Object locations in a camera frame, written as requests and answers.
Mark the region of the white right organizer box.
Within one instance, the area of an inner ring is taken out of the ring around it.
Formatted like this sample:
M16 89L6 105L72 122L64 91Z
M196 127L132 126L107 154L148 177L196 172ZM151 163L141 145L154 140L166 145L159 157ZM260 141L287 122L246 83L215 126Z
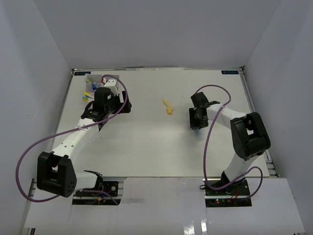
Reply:
M117 80L117 77L116 77L116 76L114 76L114 75L109 75L109 74L103 75L102 78L106 78L106 79L108 79L108 78L114 78L114 79Z

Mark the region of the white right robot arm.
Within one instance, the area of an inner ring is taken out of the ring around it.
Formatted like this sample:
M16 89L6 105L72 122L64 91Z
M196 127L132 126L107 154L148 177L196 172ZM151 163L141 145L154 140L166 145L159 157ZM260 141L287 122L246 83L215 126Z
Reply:
M208 127L208 121L212 120L203 153L205 184L211 190L221 190L226 195L233 195L239 188L238 181L254 169L251 166L253 162L271 146L262 118L257 112L241 113L217 101L210 102L202 92L193 94L191 100L194 105L189 109L191 129ZM228 167L222 172L220 181L211 185L206 174L206 154L216 122L230 129L235 153Z

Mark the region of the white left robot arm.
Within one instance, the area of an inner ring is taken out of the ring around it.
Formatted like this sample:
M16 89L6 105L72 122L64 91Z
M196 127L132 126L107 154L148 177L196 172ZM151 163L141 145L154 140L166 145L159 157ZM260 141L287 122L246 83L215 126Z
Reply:
M74 167L85 145L97 135L109 116L129 113L131 103L126 92L114 87L100 87L94 100L84 109L76 130L50 152L42 152L37 161L37 188L62 197L87 189L92 195L103 191L100 174L95 171L78 171Z

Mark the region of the white left organizer box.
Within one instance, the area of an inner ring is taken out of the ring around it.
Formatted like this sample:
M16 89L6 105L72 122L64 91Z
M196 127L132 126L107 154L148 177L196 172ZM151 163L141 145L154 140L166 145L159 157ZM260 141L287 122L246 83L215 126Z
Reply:
M85 81L85 91L84 95L87 97L94 97L95 91L99 88L102 87L102 82L101 82L102 76L99 74L89 74L86 73L84 76L84 81Z

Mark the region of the white marker yellow cap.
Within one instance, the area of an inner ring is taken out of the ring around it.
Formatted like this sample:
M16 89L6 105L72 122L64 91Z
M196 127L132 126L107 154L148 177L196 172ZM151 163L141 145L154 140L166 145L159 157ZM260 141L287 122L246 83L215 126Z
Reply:
M90 93L84 92L84 95L85 95L85 96L87 96L87 97L89 97L89 98L94 99L94 96L93 96L93 95L91 95Z

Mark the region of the yellow highlighter body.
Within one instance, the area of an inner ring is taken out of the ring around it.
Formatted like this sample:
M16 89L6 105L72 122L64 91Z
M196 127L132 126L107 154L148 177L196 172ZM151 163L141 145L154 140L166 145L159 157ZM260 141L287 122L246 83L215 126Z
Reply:
M174 111L174 110L175 110L174 107L173 107L173 105L172 105L167 99L163 99L162 101L163 101L163 104L164 104L168 109L170 109L171 111Z

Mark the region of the white organizer box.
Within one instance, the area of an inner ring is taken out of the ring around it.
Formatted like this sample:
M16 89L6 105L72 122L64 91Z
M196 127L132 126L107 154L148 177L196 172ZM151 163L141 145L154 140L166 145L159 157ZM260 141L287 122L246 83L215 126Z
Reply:
M108 78L114 78L114 79L117 80L117 77L116 77L116 76L114 76L114 75L109 75L109 74L103 75L102 78L106 78L106 79L108 79Z
M102 82L101 82L102 76L99 74L89 74L86 73L84 76L84 81L85 81L85 91L84 95L87 97L94 97L95 91L99 88L102 87Z

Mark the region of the black table logo label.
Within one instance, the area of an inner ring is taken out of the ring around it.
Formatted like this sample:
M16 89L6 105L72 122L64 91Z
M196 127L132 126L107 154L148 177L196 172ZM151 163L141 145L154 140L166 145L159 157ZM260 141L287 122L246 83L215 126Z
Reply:
M91 71L76 71L74 76L84 76L86 74L91 74Z
M225 75L226 75L226 74L228 74L228 75L231 75L231 74L233 74L233 75L239 74L239 72L236 71L236 70L222 70L221 73L222 73L222 74L225 74Z

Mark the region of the thin yellow highlighter pen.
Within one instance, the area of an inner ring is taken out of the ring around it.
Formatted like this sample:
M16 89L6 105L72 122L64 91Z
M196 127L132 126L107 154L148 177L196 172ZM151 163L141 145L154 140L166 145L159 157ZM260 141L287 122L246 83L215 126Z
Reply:
M94 81L91 79L91 77L88 74L85 75L85 82L86 83L94 83Z

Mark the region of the white front cover panel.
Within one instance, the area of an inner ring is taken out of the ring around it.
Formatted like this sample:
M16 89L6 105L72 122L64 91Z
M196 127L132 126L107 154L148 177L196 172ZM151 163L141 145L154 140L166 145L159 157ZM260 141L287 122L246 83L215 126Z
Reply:
M250 207L207 208L197 178L127 178L118 206L73 205L70 198L31 204L24 223L38 235L303 235L284 178L260 187Z

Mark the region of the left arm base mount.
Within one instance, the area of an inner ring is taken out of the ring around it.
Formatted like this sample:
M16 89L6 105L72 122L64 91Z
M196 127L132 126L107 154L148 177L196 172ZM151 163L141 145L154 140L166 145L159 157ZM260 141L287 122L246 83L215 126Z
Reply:
M76 177L73 205L119 205L121 199L117 180L90 170L77 173Z

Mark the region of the black left table logo label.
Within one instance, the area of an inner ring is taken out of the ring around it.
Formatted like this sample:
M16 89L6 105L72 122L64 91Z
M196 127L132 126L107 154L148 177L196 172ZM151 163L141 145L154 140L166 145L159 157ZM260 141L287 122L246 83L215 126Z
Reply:
M76 71L74 76L84 76L86 74L91 74L91 71Z

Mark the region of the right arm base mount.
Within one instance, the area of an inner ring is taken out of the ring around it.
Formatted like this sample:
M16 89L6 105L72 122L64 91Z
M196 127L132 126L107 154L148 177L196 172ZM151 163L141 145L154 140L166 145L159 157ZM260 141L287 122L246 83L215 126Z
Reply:
M246 178L236 181L232 185L221 189L212 190L205 182L200 185L204 190L205 205L207 208L251 207L250 190Z

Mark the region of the yellow highlighter cap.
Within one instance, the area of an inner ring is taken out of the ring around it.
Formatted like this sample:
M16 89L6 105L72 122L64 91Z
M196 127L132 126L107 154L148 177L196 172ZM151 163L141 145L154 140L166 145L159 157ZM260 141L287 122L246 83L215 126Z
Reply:
M172 115L173 114L172 109L170 109L169 107L166 108L166 112L167 112L168 115Z

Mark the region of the aluminium table edge rail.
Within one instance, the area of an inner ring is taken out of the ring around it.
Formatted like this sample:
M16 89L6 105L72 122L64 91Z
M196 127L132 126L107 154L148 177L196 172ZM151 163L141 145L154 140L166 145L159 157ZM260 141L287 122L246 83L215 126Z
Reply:
M241 66L240 70L239 70L239 74L241 77L241 81L243 84L243 88L246 94L246 98L248 101L248 105L249 108L251 110L251 117L249 117L249 119L252 121L252 125L253 125L253 130L257 133L259 130L261 130L261 134L263 134L265 132L265 126L263 124L263 121L261 120L261 116L259 113L257 113L255 111L255 107L254 104L252 102L252 98L248 89L248 85L247 85L247 81L246 81L246 77L245 77L245 67ZM270 156L269 150L266 149L263 151L263 156L265 158L266 164L267 164L267 168L268 168L268 172L269 172L269 176L270 177L276 177L279 178L280 176L277 174L275 168L274 168L274 164L272 161L272 158Z

